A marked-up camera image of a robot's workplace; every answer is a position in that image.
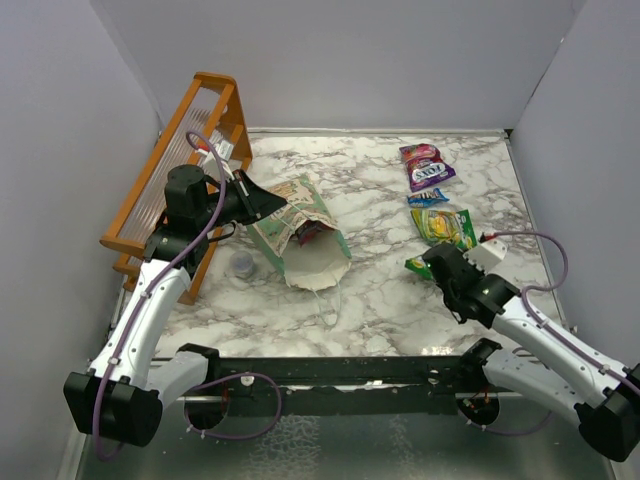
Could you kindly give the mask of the green illustrated paper bag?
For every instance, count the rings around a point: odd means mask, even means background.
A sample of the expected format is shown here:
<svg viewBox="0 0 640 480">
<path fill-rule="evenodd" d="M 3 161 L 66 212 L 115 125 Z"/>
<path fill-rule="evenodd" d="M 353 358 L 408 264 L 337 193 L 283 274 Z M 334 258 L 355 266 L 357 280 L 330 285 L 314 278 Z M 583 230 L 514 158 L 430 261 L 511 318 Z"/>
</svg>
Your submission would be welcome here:
<svg viewBox="0 0 640 480">
<path fill-rule="evenodd" d="M 332 311 L 319 313 L 326 326 L 335 327 L 342 309 L 341 280 L 352 266 L 338 222 L 306 174 L 267 191 L 283 199 L 284 205 L 248 226 L 249 237 L 288 287 L 313 293 L 319 303 L 324 301 L 321 291 L 337 291 L 326 301 Z"/>
</svg>

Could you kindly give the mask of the yellow green snack bag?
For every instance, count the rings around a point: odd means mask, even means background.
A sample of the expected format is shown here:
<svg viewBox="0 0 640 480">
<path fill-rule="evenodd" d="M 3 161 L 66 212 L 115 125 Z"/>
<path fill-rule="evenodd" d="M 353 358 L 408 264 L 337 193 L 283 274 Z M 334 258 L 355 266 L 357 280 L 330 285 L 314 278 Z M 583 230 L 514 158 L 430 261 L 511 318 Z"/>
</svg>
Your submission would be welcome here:
<svg viewBox="0 0 640 480">
<path fill-rule="evenodd" d="M 468 210 L 411 209 L 410 213 L 421 238 L 428 245 L 451 243 L 463 251 L 477 245 Z"/>
</svg>

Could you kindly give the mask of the blue M&M's candy packet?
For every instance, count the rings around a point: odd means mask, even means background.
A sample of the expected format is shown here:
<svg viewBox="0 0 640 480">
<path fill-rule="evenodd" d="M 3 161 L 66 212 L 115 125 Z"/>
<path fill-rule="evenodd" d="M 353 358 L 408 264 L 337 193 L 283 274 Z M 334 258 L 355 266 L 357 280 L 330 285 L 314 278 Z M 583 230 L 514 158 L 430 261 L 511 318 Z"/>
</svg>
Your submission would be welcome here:
<svg viewBox="0 0 640 480">
<path fill-rule="evenodd" d="M 428 189 L 407 196 L 407 203 L 413 209 L 428 209 L 449 201 L 450 199 L 440 188 Z"/>
</svg>

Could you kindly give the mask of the purple Fox's candy bag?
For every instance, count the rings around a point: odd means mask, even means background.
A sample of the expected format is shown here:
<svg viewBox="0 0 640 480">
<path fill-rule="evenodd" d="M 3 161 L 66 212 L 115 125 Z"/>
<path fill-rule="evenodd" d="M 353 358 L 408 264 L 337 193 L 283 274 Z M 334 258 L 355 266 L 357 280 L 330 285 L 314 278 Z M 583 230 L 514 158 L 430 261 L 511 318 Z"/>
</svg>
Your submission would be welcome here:
<svg viewBox="0 0 640 480">
<path fill-rule="evenodd" d="M 442 159 L 435 145 L 408 145 L 401 147 L 399 152 L 412 192 L 430 188 L 456 176 L 454 168 Z"/>
</svg>

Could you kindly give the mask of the green Fox's candy bag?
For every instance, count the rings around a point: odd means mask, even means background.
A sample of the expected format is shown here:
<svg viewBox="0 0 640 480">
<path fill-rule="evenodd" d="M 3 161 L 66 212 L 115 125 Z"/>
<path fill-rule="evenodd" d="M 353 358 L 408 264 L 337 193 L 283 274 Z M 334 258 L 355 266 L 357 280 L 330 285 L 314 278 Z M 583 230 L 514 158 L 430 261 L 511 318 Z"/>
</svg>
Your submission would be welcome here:
<svg viewBox="0 0 640 480">
<path fill-rule="evenodd" d="M 416 256 L 405 261 L 404 267 L 413 273 L 418 274 L 421 278 L 431 281 L 433 275 L 430 265 L 424 261 L 421 256 Z"/>
</svg>

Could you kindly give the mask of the red snack packet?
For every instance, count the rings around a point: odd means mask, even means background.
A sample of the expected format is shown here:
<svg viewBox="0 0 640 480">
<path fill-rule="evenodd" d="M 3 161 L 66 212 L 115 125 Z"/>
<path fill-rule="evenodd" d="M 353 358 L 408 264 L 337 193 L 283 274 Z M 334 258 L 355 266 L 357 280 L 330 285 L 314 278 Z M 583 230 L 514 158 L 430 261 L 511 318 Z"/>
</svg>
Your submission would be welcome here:
<svg viewBox="0 0 640 480">
<path fill-rule="evenodd" d="M 295 231 L 298 245 L 304 246 L 322 232 L 332 231 L 333 228 L 318 220 L 307 220 Z"/>
</svg>

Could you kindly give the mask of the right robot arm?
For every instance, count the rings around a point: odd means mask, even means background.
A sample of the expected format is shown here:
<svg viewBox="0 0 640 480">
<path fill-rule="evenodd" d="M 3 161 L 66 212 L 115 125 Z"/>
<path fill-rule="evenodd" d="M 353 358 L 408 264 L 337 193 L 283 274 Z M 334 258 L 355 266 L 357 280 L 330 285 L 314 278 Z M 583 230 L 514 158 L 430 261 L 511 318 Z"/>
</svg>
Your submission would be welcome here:
<svg viewBox="0 0 640 480">
<path fill-rule="evenodd" d="M 461 320 L 475 320 L 535 357 L 519 359 L 500 347 L 459 367 L 461 383 L 519 393 L 574 425 L 602 456 L 625 461 L 639 444 L 639 369 L 598 352 L 534 308 L 524 290 L 491 268 L 506 247 L 489 240 L 463 252 L 450 243 L 422 256 L 443 302 Z"/>
</svg>

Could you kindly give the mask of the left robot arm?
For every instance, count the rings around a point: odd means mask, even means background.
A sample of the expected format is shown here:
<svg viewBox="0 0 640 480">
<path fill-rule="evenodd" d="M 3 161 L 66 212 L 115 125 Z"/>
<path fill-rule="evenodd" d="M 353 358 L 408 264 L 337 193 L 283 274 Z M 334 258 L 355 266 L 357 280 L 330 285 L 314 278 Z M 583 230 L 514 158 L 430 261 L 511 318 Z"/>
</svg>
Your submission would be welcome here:
<svg viewBox="0 0 640 480">
<path fill-rule="evenodd" d="M 64 397 L 80 432 L 146 446 L 169 405 L 191 389 L 206 395 L 220 385 L 221 371 L 204 348 L 187 346 L 154 369 L 155 348 L 174 305 L 195 280 L 211 244 L 210 231 L 227 224 L 251 225 L 287 201 L 256 185 L 242 170 L 211 193 L 214 182 L 196 165 L 169 172 L 166 207 L 147 239 L 122 318 L 87 371 L 72 372 L 65 381 Z"/>
</svg>

